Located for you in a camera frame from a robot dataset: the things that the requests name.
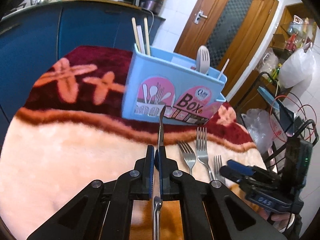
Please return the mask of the steel table knife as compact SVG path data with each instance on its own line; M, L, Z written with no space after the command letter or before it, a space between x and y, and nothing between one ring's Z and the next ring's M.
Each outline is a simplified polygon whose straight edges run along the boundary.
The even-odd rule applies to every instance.
M159 130L157 150L154 155L153 168L153 187L152 187L152 239L160 239L160 213L162 208L161 199L161 146L163 146L163 116L165 113L165 106L159 114Z

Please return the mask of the beige plastic spoon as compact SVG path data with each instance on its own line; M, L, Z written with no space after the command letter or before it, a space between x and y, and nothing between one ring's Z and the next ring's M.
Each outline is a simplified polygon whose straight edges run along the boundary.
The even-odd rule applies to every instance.
M207 74L210 67L210 55L206 46L200 46L196 56L196 70L202 74Z

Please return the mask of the wooden chopstick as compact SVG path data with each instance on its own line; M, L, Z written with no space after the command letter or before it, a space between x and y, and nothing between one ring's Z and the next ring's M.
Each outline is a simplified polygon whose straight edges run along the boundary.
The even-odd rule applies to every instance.
M138 37L138 32L137 32L136 19L133 17L131 19L131 22L132 22L133 32L134 32L134 36L135 36L135 42L136 42L138 51L141 52L140 43L139 43L139 37Z
M144 18L144 30L145 30L145 47L147 55L151 55L150 50L150 40L149 40L149 27L148 27L148 19Z

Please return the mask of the blue kitchen cabinet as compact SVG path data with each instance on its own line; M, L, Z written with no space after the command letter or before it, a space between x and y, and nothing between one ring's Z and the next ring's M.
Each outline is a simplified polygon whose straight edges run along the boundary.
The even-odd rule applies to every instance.
M33 83L78 46L132 50L132 18L146 17L150 40L165 19L107 2L66 1L32 6L1 20L1 140Z

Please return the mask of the short steel fork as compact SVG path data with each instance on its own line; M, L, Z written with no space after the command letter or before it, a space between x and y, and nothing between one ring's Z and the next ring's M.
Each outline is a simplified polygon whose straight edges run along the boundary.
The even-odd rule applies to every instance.
M224 185L226 184L225 177L220 173L220 168L223 166L221 155L215 155L213 159L214 164L214 178L219 180Z

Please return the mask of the small steel fork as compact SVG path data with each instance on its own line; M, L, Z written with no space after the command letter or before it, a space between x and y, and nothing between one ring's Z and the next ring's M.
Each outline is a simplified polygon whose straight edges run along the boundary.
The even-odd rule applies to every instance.
M178 146L182 152L183 159L189 168L189 174L193 175L193 167L196 164L196 154L191 146L185 141L179 141Z

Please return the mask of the long steel fork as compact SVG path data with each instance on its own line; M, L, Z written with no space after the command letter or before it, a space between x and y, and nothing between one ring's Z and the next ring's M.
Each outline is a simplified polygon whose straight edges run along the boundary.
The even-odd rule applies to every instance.
M198 161L205 166L210 181L214 180L212 170L209 165L209 157L207 152L207 129L205 127L197 127L196 131L196 155Z

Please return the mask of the clear plastic bag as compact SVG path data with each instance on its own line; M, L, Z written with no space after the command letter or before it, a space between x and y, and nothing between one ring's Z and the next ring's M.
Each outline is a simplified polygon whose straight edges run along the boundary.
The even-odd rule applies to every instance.
M287 136L274 115L263 109L249 109L241 114L244 126L261 154L267 152L274 141L286 142Z

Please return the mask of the red and peach blanket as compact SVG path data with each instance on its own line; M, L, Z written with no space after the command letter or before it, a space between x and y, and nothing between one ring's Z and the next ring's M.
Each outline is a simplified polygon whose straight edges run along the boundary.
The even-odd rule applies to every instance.
M1 219L27 237L95 179L133 169L158 124L121 118L130 51L80 46L44 72L13 117L1 151ZM224 103L206 124L208 155L265 168Z

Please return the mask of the light blue utensil box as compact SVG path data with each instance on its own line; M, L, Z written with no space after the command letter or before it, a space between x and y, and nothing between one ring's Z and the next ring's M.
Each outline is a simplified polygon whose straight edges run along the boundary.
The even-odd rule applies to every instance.
M170 125L204 125L225 102L227 77L210 68L195 70L195 60L155 47L151 54L133 51L121 114L124 119Z

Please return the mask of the white plastic bag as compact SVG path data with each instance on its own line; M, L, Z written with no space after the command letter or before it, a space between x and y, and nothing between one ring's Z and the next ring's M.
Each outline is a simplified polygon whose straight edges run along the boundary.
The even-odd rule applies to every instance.
M314 52L299 48L281 66L278 80L284 88L291 88L312 75L316 66Z

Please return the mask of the wooden door with glass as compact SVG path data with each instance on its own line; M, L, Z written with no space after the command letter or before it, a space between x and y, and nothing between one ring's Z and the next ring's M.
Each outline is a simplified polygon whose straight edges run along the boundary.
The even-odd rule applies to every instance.
M227 95L260 46L278 7L277 0L197 0L175 47L175 52L195 58L205 45L211 67L221 70L230 59L222 90ZM196 14L208 16L195 24Z

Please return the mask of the rice cooker pot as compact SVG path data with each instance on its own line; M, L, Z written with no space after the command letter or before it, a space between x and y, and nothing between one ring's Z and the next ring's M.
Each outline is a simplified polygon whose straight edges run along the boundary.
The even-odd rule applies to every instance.
M163 4L164 0L140 0L139 2L141 8L149 10L155 15L159 15Z

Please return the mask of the wooden wall shelf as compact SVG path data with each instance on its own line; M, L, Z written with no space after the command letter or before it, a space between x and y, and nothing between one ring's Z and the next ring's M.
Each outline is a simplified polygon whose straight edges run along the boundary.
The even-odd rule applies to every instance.
M278 58L279 63L284 63L301 45L303 41L314 41L316 38L316 22L311 11L304 3L286 5L279 25L268 44ZM235 96L229 100L234 109L247 111L251 108L267 107L267 103L253 87L259 75L255 68L239 88Z

